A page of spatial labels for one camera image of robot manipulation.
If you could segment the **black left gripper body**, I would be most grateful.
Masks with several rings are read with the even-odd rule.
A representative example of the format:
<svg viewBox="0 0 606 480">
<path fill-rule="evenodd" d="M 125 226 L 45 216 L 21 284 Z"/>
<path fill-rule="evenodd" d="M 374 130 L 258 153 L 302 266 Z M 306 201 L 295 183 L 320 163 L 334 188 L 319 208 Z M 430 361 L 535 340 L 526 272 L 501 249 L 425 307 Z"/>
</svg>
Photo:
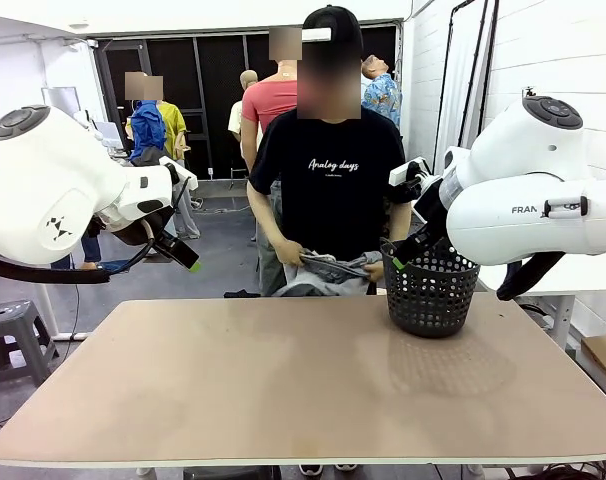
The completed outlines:
<svg viewBox="0 0 606 480">
<path fill-rule="evenodd" d="M 182 245 L 182 240 L 176 235 L 173 235 L 166 230 L 161 230 L 154 239 L 152 250 L 168 259 L 178 261 Z"/>
</svg>

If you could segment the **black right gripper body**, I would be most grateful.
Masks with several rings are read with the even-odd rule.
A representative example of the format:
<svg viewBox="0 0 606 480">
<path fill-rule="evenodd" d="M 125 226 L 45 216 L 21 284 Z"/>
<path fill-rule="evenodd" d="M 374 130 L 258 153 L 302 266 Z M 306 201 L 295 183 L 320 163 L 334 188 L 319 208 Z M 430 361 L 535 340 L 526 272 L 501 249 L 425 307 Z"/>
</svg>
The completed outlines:
<svg viewBox="0 0 606 480">
<path fill-rule="evenodd" d="M 439 178 L 424 188 L 414 205 L 414 211 L 423 220 L 423 226 L 413 234 L 418 246 L 433 246 L 447 237 L 448 209 L 440 198 L 442 183 L 443 179 Z"/>
</svg>

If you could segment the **person's right hand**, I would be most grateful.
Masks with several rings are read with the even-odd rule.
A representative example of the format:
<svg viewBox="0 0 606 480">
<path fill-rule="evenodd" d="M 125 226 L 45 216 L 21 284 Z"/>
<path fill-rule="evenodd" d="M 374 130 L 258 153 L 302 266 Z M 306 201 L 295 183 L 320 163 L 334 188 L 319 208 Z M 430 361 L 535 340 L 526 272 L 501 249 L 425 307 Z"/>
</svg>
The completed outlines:
<svg viewBox="0 0 606 480">
<path fill-rule="evenodd" d="M 304 253 L 304 249 L 295 241 L 282 239 L 275 246 L 275 251 L 279 261 L 283 265 L 301 266 L 303 264 L 301 256 Z"/>
</svg>

